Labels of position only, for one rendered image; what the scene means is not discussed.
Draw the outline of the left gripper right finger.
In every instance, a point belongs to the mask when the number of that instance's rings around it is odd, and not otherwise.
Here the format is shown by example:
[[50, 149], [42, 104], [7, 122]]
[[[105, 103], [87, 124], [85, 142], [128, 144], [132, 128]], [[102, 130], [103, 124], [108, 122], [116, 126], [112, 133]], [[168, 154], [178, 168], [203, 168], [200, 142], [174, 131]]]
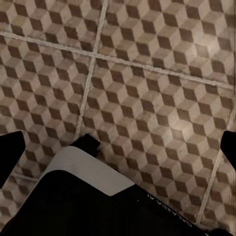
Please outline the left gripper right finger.
[[220, 148], [236, 170], [236, 133], [224, 131]]

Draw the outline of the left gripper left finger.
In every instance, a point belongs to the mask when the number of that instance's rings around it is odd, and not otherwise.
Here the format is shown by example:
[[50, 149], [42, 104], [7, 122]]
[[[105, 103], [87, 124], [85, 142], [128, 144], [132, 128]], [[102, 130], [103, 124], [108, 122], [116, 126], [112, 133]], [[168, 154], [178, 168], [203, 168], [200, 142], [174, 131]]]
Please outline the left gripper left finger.
[[22, 131], [0, 136], [0, 189], [26, 150]]

